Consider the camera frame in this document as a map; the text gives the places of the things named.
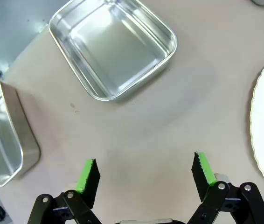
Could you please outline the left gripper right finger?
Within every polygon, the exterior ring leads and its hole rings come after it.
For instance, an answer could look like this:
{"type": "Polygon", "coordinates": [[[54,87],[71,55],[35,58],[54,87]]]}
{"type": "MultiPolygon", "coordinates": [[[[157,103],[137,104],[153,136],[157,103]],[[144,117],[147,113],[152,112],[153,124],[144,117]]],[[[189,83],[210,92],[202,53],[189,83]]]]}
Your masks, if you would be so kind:
{"type": "Polygon", "coordinates": [[[220,181],[203,152],[195,152],[191,168],[201,204],[189,224],[212,224],[220,212],[228,212],[236,224],[264,224],[264,201],[257,185],[239,187],[220,181]]]}

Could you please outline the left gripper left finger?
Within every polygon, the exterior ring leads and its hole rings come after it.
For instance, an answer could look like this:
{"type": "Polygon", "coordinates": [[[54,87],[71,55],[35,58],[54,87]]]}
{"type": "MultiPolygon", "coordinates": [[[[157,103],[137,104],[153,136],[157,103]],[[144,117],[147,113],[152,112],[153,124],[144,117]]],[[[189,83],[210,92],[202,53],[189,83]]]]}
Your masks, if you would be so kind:
{"type": "Polygon", "coordinates": [[[39,195],[28,219],[29,224],[64,224],[73,220],[77,224],[101,223],[92,212],[100,173],[95,159],[88,159],[83,167],[75,189],[62,192],[53,198],[39,195]]]}

